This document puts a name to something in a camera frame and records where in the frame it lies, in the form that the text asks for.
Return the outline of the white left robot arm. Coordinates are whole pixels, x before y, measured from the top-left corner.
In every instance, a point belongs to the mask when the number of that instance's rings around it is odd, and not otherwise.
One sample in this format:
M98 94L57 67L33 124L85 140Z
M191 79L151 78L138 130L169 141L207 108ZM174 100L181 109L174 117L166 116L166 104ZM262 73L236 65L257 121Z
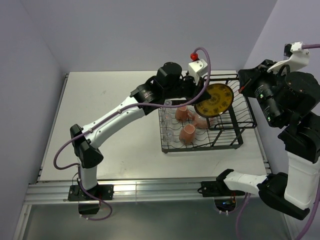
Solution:
M209 99L205 90L208 80L203 75L211 73L208 60L197 59L189 63L187 74L182 75L182 67L175 62L167 62L145 83L137 86L116 108L98 120L85 126L70 128L72 146L79 159L79 194L91 200L98 193L97 167L104 159L100 146L113 134L131 122L147 116L152 111L164 107L169 99L187 99L187 105Z

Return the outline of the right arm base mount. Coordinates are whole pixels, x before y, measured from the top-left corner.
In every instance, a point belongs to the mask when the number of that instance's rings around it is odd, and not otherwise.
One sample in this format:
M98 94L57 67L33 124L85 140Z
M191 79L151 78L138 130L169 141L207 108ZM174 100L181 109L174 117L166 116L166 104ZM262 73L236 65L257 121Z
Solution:
M219 181L202 181L197 192L204 198L222 198L214 200L214 204L218 210L223 212L233 211L237 206L236 197L245 196L246 193L239 190L230 190L224 183Z

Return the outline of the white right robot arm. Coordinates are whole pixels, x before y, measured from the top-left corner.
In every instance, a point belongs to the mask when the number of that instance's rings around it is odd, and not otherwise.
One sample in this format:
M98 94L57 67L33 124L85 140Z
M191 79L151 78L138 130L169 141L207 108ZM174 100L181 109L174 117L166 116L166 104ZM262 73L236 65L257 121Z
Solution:
M272 61L241 69L239 92L254 98L268 125L281 129L289 159L288 172L250 175L227 169L216 178L222 195L241 191L258 195L270 208L303 220L310 212L320 179L320 117L313 108L320 101L320 85L310 73L289 64L271 69Z

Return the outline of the clear shot glass front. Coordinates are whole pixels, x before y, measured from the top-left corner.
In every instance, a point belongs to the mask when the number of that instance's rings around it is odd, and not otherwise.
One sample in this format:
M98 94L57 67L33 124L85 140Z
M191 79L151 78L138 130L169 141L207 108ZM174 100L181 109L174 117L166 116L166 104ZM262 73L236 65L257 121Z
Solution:
M165 129L162 136L162 141L165 143L171 143L175 140L174 131L172 129Z

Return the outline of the red floral patterned bowl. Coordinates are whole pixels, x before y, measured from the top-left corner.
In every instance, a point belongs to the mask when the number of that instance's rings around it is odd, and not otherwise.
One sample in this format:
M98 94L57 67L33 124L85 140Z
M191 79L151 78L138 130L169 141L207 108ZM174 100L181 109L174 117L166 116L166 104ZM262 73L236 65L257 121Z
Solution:
M195 114L193 116L193 125L196 127L196 128L199 128L199 129L208 129L209 128L209 125L213 124L214 123L214 119L213 118L209 118L208 119L208 122L207 122L207 119L205 117L202 117L198 114Z

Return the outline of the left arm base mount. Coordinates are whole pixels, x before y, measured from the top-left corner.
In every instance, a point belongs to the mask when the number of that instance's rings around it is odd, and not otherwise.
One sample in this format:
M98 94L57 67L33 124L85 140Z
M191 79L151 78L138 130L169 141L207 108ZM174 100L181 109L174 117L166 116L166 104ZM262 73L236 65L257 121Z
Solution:
M93 195L96 198L99 198L104 201L110 201L113 199L114 194L114 186L112 184L98 184L92 189L87 190L87 192ZM69 188L69 193L67 200L69 202L85 202L85 201L93 201L94 198L88 196L83 192L80 185L71 185ZM78 212L81 215L95 215L100 210L100 203L79 203L78 204Z

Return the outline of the yellow patterned plate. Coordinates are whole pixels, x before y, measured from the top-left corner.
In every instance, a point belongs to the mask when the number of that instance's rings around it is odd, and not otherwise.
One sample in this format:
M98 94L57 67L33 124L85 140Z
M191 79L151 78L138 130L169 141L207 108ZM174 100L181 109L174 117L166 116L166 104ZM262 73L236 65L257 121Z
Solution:
M213 118L225 113L233 104L234 92L226 84L214 83L206 88L210 98L194 106L196 113L204 118Z

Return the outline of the pink mug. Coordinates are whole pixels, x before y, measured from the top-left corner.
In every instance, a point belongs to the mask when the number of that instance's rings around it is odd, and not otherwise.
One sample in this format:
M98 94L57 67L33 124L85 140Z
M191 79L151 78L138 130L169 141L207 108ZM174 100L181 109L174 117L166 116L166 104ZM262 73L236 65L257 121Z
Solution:
M194 114L188 109L188 106L178 107L175 111L175 119L178 122L187 122L194 119Z
M192 124L187 124L183 127L183 129L179 133L179 141L182 144L190 145L194 141L195 135L196 135L195 126Z

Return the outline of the clear shot glass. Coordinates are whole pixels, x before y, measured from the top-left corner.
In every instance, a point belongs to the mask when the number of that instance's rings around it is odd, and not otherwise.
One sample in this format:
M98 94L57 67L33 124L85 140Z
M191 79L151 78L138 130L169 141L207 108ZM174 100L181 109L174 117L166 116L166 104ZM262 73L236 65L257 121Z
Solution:
M165 129L162 136L162 141L165 143L171 143L175 140L174 131L172 129Z
M162 122L165 126L171 126L173 124L172 114L169 111L163 112Z
M166 99L163 103L163 107L161 108L164 112L170 112L172 106L172 100Z

